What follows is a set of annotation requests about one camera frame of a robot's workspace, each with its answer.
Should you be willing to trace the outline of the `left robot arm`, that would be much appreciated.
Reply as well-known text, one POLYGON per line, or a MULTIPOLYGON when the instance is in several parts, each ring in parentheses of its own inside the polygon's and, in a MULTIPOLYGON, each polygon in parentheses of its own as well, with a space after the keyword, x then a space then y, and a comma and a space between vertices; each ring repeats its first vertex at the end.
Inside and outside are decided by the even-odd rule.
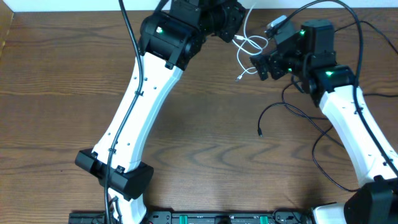
POLYGON ((237 1, 161 1, 133 37, 136 53, 130 82, 103 137, 78 152, 75 164, 98 179, 104 211, 70 215, 71 223, 140 223, 144 192, 154 170, 142 161, 150 129, 167 95, 208 36, 231 42, 246 10, 237 1))

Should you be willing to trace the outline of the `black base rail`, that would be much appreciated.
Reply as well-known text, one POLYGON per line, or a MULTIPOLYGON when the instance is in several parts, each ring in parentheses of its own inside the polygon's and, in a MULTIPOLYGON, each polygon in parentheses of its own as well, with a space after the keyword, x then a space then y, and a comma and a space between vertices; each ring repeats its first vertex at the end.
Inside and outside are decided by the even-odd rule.
POLYGON ((276 210, 267 213, 177 213, 170 211, 149 212, 141 224, 311 224, 310 215, 297 211, 276 210))

